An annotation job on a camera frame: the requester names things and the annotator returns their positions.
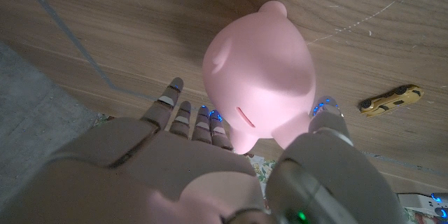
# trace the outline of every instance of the green led light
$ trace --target green led light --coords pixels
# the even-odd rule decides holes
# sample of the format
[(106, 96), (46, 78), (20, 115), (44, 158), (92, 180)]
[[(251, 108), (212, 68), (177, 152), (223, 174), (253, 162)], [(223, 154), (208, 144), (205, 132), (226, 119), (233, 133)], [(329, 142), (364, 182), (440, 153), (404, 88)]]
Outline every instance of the green led light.
[(299, 212), (298, 216), (300, 218), (300, 220), (305, 221), (307, 219), (307, 217), (305, 216), (305, 214), (303, 212)]

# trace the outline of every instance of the robot finger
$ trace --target robot finger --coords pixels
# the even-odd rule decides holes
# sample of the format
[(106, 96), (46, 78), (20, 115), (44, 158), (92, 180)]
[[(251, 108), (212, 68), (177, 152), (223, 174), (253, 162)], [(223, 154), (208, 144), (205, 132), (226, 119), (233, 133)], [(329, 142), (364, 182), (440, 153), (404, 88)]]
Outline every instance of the robot finger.
[(233, 151), (233, 146), (225, 134), (223, 118), (217, 110), (210, 112), (211, 143), (228, 151)]
[(169, 131), (180, 137), (188, 139), (188, 132), (190, 131), (190, 112), (191, 104), (189, 101), (181, 103), (181, 107), (177, 111), (176, 118), (174, 119)]
[(204, 143), (211, 144), (209, 109), (205, 105), (202, 105), (199, 108), (191, 140), (203, 141)]
[(165, 89), (163, 94), (154, 101), (140, 120), (145, 120), (156, 125), (159, 130), (164, 130), (168, 124), (169, 117), (176, 105), (177, 99), (183, 88), (183, 80), (176, 77)]

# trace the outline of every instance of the blue led light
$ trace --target blue led light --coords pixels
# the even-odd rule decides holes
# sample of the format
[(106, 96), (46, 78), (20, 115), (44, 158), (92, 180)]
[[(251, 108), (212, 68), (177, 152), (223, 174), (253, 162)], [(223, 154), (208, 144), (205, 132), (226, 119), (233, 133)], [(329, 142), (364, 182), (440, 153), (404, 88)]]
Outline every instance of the blue led light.
[(434, 193), (431, 194), (431, 197), (433, 198), (433, 200), (435, 200), (436, 202), (442, 202), (442, 199), (440, 199), (439, 197), (435, 197)]

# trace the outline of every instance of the robotic hand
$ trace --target robotic hand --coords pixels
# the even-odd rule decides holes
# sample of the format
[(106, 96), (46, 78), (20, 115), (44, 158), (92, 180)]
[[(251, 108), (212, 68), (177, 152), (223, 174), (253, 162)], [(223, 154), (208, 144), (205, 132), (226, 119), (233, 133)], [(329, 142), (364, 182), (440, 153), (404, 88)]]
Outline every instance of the robotic hand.
[(175, 78), (140, 120), (115, 119), (53, 153), (1, 210), (2, 223), (404, 223), (330, 97), (273, 169), (269, 214), (217, 111), (199, 109), (189, 141), (185, 101), (164, 131), (182, 87)]

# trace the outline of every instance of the piggy bank ear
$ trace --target piggy bank ear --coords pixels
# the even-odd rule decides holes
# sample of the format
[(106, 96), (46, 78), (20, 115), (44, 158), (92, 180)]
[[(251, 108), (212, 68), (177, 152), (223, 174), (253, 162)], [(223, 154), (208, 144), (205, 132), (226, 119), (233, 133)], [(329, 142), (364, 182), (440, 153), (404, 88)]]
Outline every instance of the piggy bank ear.
[(218, 73), (218, 71), (223, 68), (231, 48), (232, 40), (230, 38), (225, 39), (224, 43), (217, 43), (216, 45), (213, 45), (213, 48), (210, 48), (211, 61), (213, 62), (213, 70), (211, 70), (212, 74)]
[(279, 1), (268, 1), (263, 4), (258, 12), (278, 13), (286, 18), (288, 11), (286, 7)]

